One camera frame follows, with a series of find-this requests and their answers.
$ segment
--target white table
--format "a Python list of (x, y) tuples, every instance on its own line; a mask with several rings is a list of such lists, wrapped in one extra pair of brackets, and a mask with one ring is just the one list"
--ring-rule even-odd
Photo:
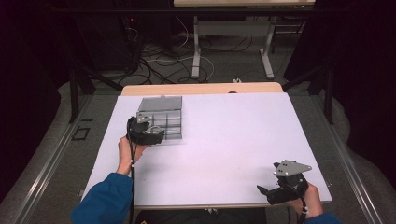
[[(315, 0), (175, 0), (176, 7), (279, 7), (314, 5)], [(200, 35), (251, 35), (264, 36), (265, 46), (260, 49), (262, 64), (268, 79), (274, 79), (268, 52), (274, 35), (276, 17), (270, 21), (199, 21), (194, 17), (194, 58), (192, 77), (199, 76), (201, 49)]]
[[(119, 97), (84, 196), (117, 169), (117, 143), (143, 97)], [(286, 93), (187, 93), (182, 97), (183, 138), (148, 148), (136, 164), (136, 209), (267, 206), (256, 186), (277, 188), (273, 163), (282, 160), (312, 166), (305, 178), (319, 188), (323, 202), (332, 200)]]

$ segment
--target blue jacket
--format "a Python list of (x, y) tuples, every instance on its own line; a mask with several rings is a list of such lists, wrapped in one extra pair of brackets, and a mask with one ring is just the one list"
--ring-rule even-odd
[[(91, 188), (84, 200), (73, 210), (73, 223), (124, 223), (131, 200), (133, 180), (127, 175), (112, 173), (105, 181)], [(341, 223), (332, 213), (311, 217), (305, 224)]]

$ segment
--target gray carpet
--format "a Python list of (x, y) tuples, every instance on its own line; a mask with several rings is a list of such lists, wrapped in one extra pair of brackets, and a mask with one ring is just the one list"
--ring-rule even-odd
[[(211, 49), (215, 47), (216, 49), (231, 49), (243, 39), (244, 37), (222, 37), (204, 40), (206, 42), (203, 41), (202, 44), (211, 46)], [(209, 59), (215, 66), (213, 76), (208, 81), (228, 83), (236, 77), (241, 78), (244, 82), (268, 81), (263, 75), (262, 62), (258, 52), (258, 46), (261, 42), (262, 40), (253, 39), (251, 46), (244, 51), (203, 51), (202, 56)], [(296, 42), (295, 35), (285, 35), (277, 38), (276, 53), (270, 55), (273, 70), (276, 74), (276, 82), (285, 83), (282, 74)], [(246, 46), (248, 46), (248, 40), (239, 48), (243, 49)], [(151, 49), (145, 49), (145, 52), (146, 54), (152, 53)], [(146, 57), (146, 59), (150, 60), (156, 57)], [(202, 60), (202, 62), (202, 67), (210, 74), (212, 65), (205, 60)], [(172, 66), (150, 64), (161, 74), (168, 76), (179, 69), (183, 69), (181, 64)], [(191, 64), (191, 61), (186, 61), (185, 64)], [(139, 69), (136, 73), (146, 74), (147, 69)], [(177, 82), (181, 77), (187, 75), (185, 70), (181, 70), (170, 76), (169, 79)], [(109, 76), (116, 77), (117, 75), (112, 73)], [(142, 80), (144, 80), (142, 77), (125, 77), (120, 83), (122, 85), (137, 84)], [(157, 77), (152, 77), (152, 82), (159, 83), (161, 81)], [(94, 83), (97, 92), (95, 95), (85, 98), (88, 106), (85, 111), (81, 111), (81, 116), (74, 124), (71, 134), (74, 136), (74, 140), (72, 137), (66, 141), (64, 153), (54, 164), (54, 173), (50, 174), (49, 183), (45, 185), (42, 194), (39, 194), (41, 197), (38, 197), (37, 203), (31, 204), (31, 213), (28, 213), (25, 218), (17, 219), (20, 214), (23, 214), (21, 206), (25, 205), (25, 198), (29, 195), (29, 190), (34, 185), (48, 159), (51, 158), (52, 152), (62, 141), (67, 127), (69, 127), (67, 123), (70, 118), (68, 86), (64, 85), (59, 89), (63, 99), (58, 114), (18, 183), (0, 205), (1, 223), (13, 223), (14, 220), (24, 220), (25, 223), (71, 222), (69, 214), (80, 201), (78, 191), (85, 188), (91, 174), (97, 150), (119, 94), (119, 92), (111, 90), (101, 82), (94, 81)], [(333, 202), (326, 203), (324, 205), (325, 209), (333, 211), (344, 223), (368, 223), (355, 191), (340, 163), (339, 155), (335, 150), (335, 143), (321, 117), (321, 112), (315, 107), (312, 97), (304, 91), (306, 84), (303, 83), (290, 90), (290, 99), (317, 158), (318, 165), (324, 177), (332, 184), (330, 191)], [(349, 126), (343, 108), (337, 102), (333, 104), (333, 120), (334, 128), (345, 143)], [(78, 140), (84, 138), (85, 133), (87, 134), (85, 140)], [(352, 152), (350, 152), (350, 156), (355, 162), (357, 171), (368, 189), (367, 193), (371, 196), (383, 223), (396, 223), (396, 216), (393, 213), (396, 209), (394, 188), (370, 162)], [(287, 207), (274, 206), (267, 208), (267, 218), (268, 223), (288, 223)]]

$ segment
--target person's right hand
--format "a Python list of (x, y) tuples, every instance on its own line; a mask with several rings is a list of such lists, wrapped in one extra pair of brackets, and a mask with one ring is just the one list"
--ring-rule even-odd
[[(323, 206), (319, 198), (319, 190), (316, 186), (308, 183), (308, 189), (305, 192), (305, 203), (308, 206), (308, 214), (305, 218), (317, 217), (323, 214)], [(294, 208), (294, 210), (300, 216), (303, 212), (303, 202), (301, 199), (289, 201), (288, 205)]]
[(123, 136), (119, 141), (120, 163), (116, 173), (128, 175), (131, 172), (132, 154), (134, 153), (134, 162), (137, 162), (148, 147), (150, 146), (132, 143), (132, 151), (129, 140)]

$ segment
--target dark background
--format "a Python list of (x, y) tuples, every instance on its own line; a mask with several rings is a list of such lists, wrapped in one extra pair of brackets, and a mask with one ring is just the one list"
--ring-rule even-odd
[[(48, 2), (55, 7), (76, 3)], [(88, 0), (79, 3), (90, 6)], [(159, 4), (168, 5), (167, 1)], [(350, 2), (347, 5), (345, 1), (316, 2), (316, 7), (322, 8), (348, 6)], [(334, 97), (350, 121), (348, 146), (377, 165), (395, 187), (396, 20), (385, 1), (360, 0), (352, 6), (353, 16), (308, 19), (284, 77), (294, 80), (329, 55), (334, 57)], [(101, 19), (61, 18), (54, 22), (46, 16), (39, 0), (1, 2), (0, 71), (2, 90), (6, 91), (1, 96), (0, 200), (12, 188), (53, 121), (60, 103), (57, 89), (69, 79), (69, 56), (77, 55), (79, 62), (97, 70), (131, 67), (127, 57), (111, 51), (115, 46), (127, 56), (130, 53), (123, 47), (125, 36), (117, 19), (95, 20)], [(165, 34), (162, 38), (150, 32), (155, 29), (149, 28), (159, 24), (155, 20), (158, 18), (146, 23), (148, 37), (161, 39), (163, 46), (171, 48), (169, 35), (179, 27), (173, 26), (172, 20), (163, 20), (161, 27), (166, 32), (161, 32)], [(53, 29), (56, 25), (62, 29)]]

